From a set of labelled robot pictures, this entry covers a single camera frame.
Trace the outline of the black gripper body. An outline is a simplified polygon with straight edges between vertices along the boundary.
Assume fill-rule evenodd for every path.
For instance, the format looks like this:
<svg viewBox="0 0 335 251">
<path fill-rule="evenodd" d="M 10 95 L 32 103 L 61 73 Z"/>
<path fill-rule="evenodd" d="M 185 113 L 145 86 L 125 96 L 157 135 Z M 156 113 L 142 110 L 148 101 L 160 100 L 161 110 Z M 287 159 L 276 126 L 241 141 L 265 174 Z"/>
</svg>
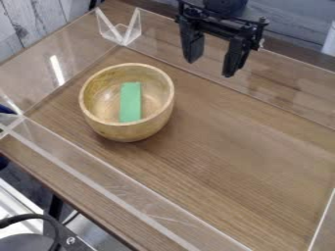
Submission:
<svg viewBox="0 0 335 251">
<path fill-rule="evenodd" d="M 244 36 L 250 43 L 250 49 L 258 49 L 262 31 L 269 21 L 248 9 L 248 0 L 176 1 L 177 23 L 185 19 L 194 23 L 197 30 L 224 39 L 232 39 L 236 35 Z"/>
</svg>

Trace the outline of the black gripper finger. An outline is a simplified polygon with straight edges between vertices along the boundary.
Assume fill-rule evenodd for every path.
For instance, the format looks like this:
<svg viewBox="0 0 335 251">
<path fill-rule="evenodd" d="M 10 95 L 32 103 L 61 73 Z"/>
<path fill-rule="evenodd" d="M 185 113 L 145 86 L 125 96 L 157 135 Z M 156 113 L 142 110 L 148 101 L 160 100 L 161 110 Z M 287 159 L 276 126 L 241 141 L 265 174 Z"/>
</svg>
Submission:
<svg viewBox="0 0 335 251">
<path fill-rule="evenodd" d="M 232 77 L 234 72 L 242 67 L 249 54 L 249 41 L 240 36 L 230 39 L 228 52 L 224 58 L 222 76 Z"/>
<path fill-rule="evenodd" d="M 178 18 L 178 33 L 182 56 L 185 61 L 192 64 L 202 55 L 204 34 L 197 29 L 197 23 L 185 17 Z"/>
</svg>

